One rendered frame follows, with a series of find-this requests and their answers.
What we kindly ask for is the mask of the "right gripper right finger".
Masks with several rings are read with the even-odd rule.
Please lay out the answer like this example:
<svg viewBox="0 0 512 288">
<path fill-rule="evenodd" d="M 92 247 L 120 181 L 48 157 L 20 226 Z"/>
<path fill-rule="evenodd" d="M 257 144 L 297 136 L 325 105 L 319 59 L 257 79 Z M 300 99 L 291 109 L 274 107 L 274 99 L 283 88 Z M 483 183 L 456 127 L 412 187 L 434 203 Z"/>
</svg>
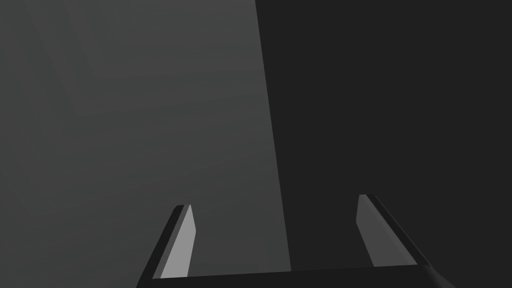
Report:
<svg viewBox="0 0 512 288">
<path fill-rule="evenodd" d="M 373 266 L 431 265 L 375 194 L 358 196 L 355 222 Z"/>
</svg>

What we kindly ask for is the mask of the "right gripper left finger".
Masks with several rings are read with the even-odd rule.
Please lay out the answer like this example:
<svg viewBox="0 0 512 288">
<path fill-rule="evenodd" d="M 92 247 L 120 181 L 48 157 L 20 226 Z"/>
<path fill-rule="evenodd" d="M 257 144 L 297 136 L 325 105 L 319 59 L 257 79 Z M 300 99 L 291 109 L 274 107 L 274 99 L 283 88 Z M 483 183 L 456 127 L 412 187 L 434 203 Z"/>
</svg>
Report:
<svg viewBox="0 0 512 288">
<path fill-rule="evenodd" d="M 165 285 L 167 279 L 185 278 L 196 237 L 196 225 L 190 204 L 177 205 L 150 255 L 138 285 Z"/>
</svg>

